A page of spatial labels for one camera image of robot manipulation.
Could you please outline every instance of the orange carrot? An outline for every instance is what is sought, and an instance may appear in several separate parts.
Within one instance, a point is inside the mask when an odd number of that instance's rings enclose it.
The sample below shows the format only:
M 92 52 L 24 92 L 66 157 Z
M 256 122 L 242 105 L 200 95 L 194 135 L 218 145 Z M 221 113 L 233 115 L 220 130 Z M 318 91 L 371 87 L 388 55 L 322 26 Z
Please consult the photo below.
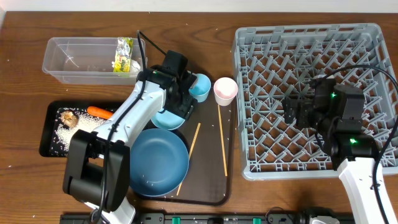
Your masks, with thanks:
M 112 112 L 109 112 L 107 110 L 95 107 L 95 106 L 89 106 L 87 108 L 87 113 L 92 115 L 92 116 L 97 116 L 99 118 L 104 118 L 104 119 L 110 119 L 113 115 Z

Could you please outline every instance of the plastic bin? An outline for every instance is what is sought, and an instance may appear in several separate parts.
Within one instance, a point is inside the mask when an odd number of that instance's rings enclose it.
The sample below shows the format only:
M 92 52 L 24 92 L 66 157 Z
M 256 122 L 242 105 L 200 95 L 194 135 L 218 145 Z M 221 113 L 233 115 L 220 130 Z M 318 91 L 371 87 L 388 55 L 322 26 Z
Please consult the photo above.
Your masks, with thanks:
M 145 42 L 141 40 L 145 53 Z M 43 72 L 62 83 L 97 85 L 134 85 L 139 72 L 113 72 L 116 37 L 53 37 L 47 44 Z M 137 39 L 134 38 L 132 59 L 142 59 Z
M 315 130 L 286 124 L 281 100 L 314 94 L 308 81 L 348 65 L 374 65 L 393 77 L 386 41 L 377 24 L 247 27 L 232 46 L 238 83 L 238 136 L 247 180 L 337 177 Z M 337 73 L 338 83 L 364 91 L 363 132 L 386 142 L 398 114 L 391 81 L 374 70 Z M 398 174 L 398 133 L 388 145 L 383 174 Z

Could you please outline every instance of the chopstick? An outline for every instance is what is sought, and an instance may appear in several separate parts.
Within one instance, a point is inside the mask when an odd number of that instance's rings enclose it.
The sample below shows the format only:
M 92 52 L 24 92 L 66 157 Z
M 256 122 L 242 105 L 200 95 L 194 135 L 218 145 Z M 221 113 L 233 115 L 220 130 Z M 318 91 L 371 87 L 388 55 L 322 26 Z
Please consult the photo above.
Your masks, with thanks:
M 192 152 L 193 152 L 193 146 L 195 145 L 195 142 L 197 141 L 197 136 L 198 136 L 199 129 L 200 129 L 200 123 L 198 123 L 197 131 L 195 132 L 195 136 L 193 137 L 191 149 L 189 150 L 189 159 L 191 159 Z M 182 182 L 181 182 L 181 184 L 178 187 L 177 196 L 180 193 L 181 185 L 182 185 Z
M 224 173 L 225 176 L 227 177 L 227 171 L 226 171 L 226 161 L 225 161 L 225 148 L 224 148 L 224 135 L 223 135 L 223 124 L 221 122 L 221 112 L 220 112 L 220 106 L 218 106 L 218 121 L 220 121 L 220 133 L 221 133 L 221 147 L 223 148 L 223 160 L 224 160 Z

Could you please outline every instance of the wooden table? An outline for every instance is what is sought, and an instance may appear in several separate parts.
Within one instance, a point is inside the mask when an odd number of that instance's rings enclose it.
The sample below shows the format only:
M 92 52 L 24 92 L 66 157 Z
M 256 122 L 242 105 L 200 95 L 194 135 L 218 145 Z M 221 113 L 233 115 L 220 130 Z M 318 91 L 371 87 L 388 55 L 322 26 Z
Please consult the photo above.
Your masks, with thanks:
M 216 80 L 232 76 L 235 30 L 248 26 L 375 22 L 383 31 L 393 66 L 398 67 L 398 14 L 8 12 L 0 33 L 0 223 L 58 223 L 64 212 L 90 209 L 62 192 L 65 158 L 44 158 L 38 148 L 49 103 L 55 100 L 122 101 L 132 86 L 64 85 L 44 74 L 51 37 L 135 37 L 142 30 L 163 49 L 183 53 Z M 147 47 L 149 65 L 163 55 Z M 339 179 L 249 182 L 243 179 L 235 142 L 232 195 L 220 207 L 141 202 L 136 208 L 168 213 L 263 213 L 273 206 L 308 206 L 351 212 Z M 385 177 L 398 212 L 398 176 Z

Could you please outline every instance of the clear plastic container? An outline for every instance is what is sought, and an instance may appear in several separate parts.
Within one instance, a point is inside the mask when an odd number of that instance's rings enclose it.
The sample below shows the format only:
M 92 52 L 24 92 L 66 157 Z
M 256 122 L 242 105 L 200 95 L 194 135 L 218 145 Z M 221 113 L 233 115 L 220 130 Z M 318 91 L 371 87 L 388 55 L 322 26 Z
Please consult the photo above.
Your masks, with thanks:
M 141 40 L 145 53 L 145 42 Z M 53 37 L 45 50 L 43 72 L 62 83 L 96 85 L 134 85 L 139 73 L 113 72 L 116 37 Z M 133 60 L 141 65 L 138 40 L 134 38 Z

